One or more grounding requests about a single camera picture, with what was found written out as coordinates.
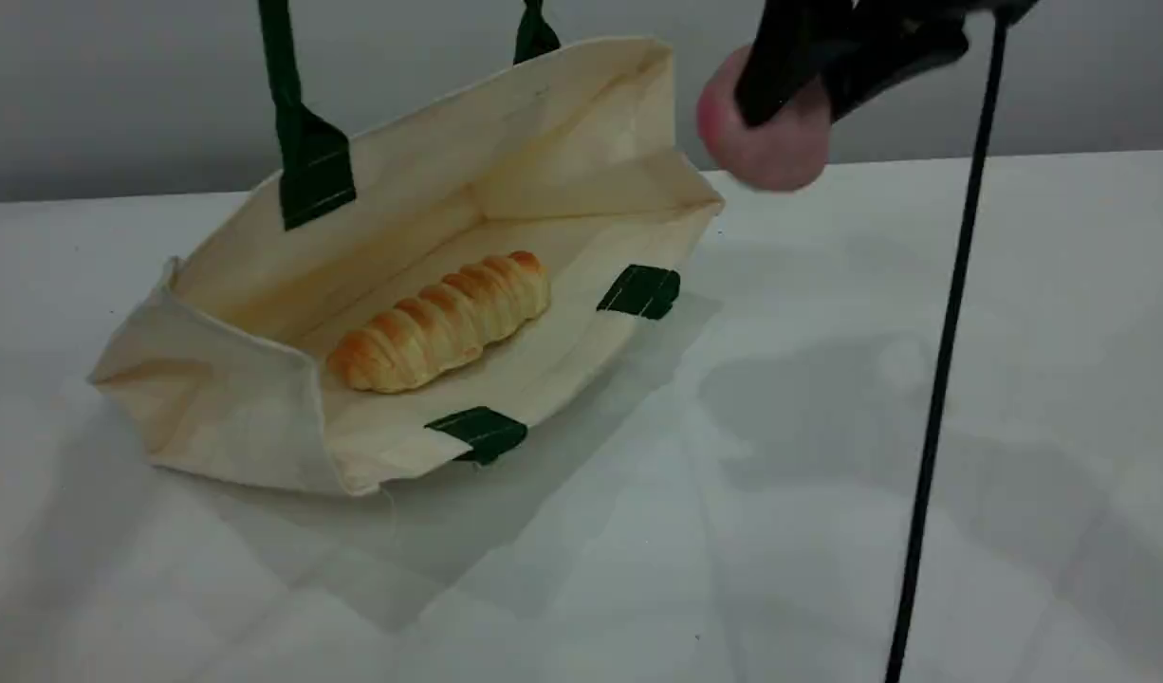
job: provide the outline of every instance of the white table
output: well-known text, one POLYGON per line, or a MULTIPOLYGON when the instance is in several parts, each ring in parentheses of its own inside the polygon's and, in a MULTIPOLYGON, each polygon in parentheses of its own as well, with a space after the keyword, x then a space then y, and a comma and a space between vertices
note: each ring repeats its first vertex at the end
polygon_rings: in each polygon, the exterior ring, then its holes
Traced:
MULTIPOLYGON (((0 206, 0 682, 877 682, 968 163, 728 211, 490 470, 305 500, 84 385, 240 194, 0 206)), ((906 681, 1163 681, 1163 151, 993 159, 906 681)))

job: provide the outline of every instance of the pastry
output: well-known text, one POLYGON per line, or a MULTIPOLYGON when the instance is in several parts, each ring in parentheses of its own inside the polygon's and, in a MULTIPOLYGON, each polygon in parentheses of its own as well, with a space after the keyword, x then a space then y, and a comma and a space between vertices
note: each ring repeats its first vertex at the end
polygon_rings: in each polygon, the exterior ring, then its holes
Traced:
POLYGON ((408 392, 475 362, 548 303, 548 272, 534 254, 487 256, 349 332, 327 367, 351 389, 408 392))

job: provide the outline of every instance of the dark green bag handle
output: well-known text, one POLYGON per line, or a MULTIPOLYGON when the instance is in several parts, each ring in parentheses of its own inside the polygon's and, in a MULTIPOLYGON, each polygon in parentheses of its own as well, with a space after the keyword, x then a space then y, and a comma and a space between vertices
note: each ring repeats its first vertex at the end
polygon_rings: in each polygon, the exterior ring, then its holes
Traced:
MULTIPOLYGON (((265 70, 270 74, 283 173, 278 180, 281 218, 286 229, 333 213, 358 194, 350 168, 350 138, 304 105, 295 64, 295 35, 287 0, 257 0, 265 70)), ((520 64, 561 47, 543 19, 543 0, 523 0, 518 23, 515 57, 520 64)))

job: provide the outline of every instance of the gray wall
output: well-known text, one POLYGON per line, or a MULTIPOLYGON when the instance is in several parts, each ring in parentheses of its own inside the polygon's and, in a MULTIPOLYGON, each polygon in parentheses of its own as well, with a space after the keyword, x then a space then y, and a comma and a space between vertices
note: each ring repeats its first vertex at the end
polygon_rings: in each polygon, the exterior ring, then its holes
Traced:
MULTIPOLYGON (((548 0, 565 42, 655 34, 692 107, 759 0, 548 0)), ((348 133, 508 64, 520 0, 291 0, 305 94, 348 133), (433 44, 445 44, 436 49, 433 44)), ((975 49, 843 121, 834 159, 964 156, 975 49)), ((1163 148, 1163 0, 1044 0, 1012 38, 998 152, 1163 148)), ((278 163, 254 0, 0 0, 0 199, 238 190, 278 163)))

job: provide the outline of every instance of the bread roll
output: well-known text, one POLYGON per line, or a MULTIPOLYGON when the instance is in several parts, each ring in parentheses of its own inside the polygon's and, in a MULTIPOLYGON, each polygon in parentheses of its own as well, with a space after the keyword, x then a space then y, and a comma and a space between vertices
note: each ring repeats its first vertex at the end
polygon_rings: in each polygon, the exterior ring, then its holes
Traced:
POLYGON ((533 254, 490 256, 348 333, 327 367, 362 392, 408 392, 475 362, 485 346, 518 332, 548 303, 548 272, 533 254))

